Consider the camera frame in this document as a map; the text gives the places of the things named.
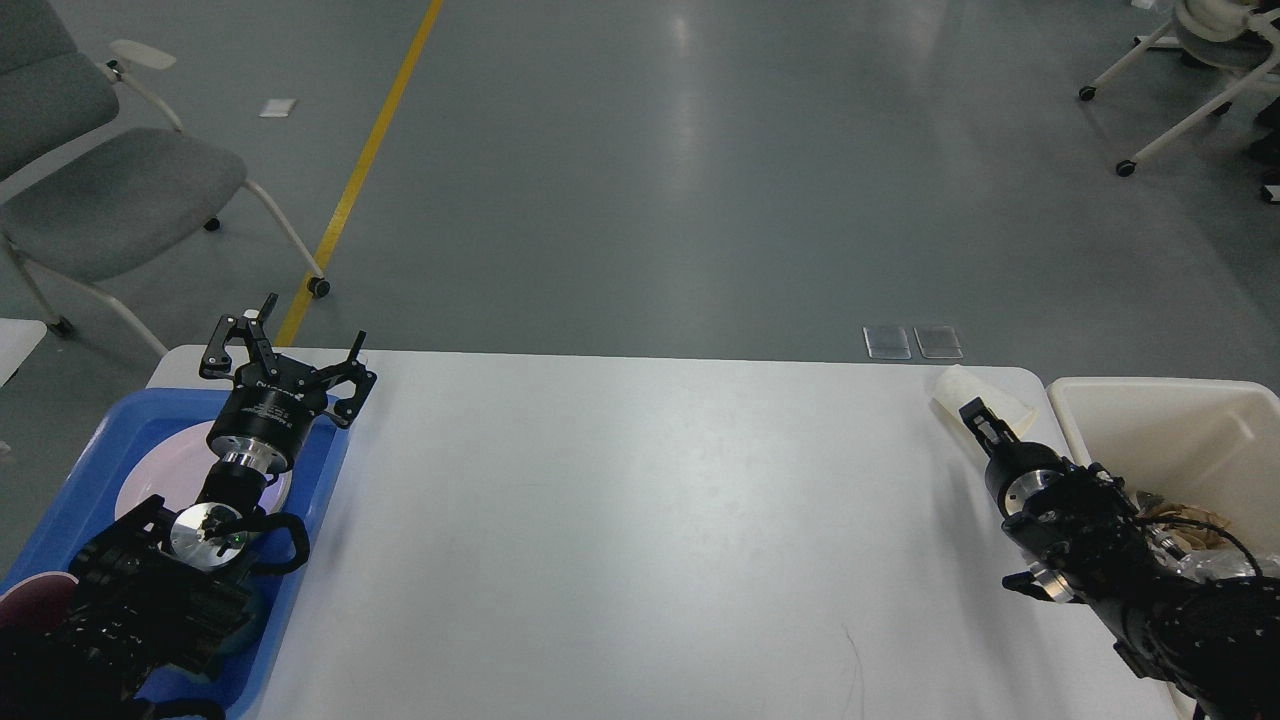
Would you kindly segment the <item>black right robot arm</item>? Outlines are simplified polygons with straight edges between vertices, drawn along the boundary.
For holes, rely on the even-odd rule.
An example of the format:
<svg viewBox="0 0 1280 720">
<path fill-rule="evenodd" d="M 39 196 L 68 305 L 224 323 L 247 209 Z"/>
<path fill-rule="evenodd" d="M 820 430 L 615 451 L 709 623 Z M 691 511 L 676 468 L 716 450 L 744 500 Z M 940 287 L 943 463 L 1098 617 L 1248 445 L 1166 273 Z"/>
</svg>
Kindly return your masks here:
<svg viewBox="0 0 1280 720">
<path fill-rule="evenodd" d="M 1088 606 L 1125 665 L 1174 684 L 1198 719 L 1277 716 L 1277 578 L 1252 552 L 1242 577 L 1183 577 L 1158 536 L 1178 518 L 1143 518 L 1120 477 L 1019 439 L 980 398 L 959 416 L 987 455 L 1002 533 L 1028 560 L 1006 589 Z"/>
</svg>

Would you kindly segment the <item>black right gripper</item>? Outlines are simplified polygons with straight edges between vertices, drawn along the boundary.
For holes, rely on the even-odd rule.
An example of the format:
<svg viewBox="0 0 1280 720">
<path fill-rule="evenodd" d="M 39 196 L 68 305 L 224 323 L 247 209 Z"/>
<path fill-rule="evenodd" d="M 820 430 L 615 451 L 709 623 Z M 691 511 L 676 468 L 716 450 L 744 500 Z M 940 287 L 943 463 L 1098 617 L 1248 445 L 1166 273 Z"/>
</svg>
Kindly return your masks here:
<svg viewBox="0 0 1280 720">
<path fill-rule="evenodd" d="M 1020 441 L 1010 425 L 978 397 L 959 409 L 963 425 L 986 452 L 984 479 L 1001 518 L 1061 479 L 1068 462 L 1050 446 Z"/>
</svg>

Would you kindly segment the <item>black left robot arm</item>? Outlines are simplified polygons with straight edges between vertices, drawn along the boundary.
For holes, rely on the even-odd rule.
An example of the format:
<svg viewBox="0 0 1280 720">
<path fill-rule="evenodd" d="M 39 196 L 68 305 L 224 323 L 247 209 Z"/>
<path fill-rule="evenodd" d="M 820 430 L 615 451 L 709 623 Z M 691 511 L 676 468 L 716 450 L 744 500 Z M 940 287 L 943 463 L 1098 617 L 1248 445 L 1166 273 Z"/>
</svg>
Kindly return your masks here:
<svg viewBox="0 0 1280 720">
<path fill-rule="evenodd" d="M 159 669 L 209 674 L 228 641 L 253 620 L 253 579 L 284 577 L 310 559 L 305 519 L 271 512 L 262 495 L 292 471 L 320 418 L 346 429 L 378 377 L 347 356 L 314 366 L 276 351 L 255 313 L 223 316 L 204 350 L 205 380 L 230 393 L 206 437 L 214 454 L 182 510 L 150 495 L 88 539 L 70 560 L 65 615 L 47 630 L 3 629 L 5 719 L 223 719 L 214 700 L 145 700 Z"/>
</svg>

